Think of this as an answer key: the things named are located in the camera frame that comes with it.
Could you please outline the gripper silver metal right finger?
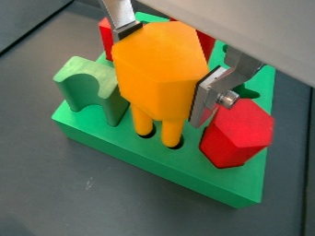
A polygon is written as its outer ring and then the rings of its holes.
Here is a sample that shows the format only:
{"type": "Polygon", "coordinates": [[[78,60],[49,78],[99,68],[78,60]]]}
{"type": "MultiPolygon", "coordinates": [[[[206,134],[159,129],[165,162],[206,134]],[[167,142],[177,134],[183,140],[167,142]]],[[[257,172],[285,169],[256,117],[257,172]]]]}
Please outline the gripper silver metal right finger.
{"type": "Polygon", "coordinates": [[[225,63],[218,66],[197,83],[189,122],[199,128],[213,115],[215,106],[231,109],[239,94],[233,89],[258,74],[265,63],[231,46],[227,48],[225,63]]]}

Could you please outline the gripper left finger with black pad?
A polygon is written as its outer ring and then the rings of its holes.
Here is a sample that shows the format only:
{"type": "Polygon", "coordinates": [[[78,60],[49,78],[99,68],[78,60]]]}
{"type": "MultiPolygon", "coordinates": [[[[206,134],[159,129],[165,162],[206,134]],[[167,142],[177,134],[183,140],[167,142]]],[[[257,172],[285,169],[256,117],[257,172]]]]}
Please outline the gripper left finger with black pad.
{"type": "Polygon", "coordinates": [[[99,0],[99,3],[110,16],[114,42],[118,42],[141,30],[143,23],[135,19],[131,0],[99,0]]]}

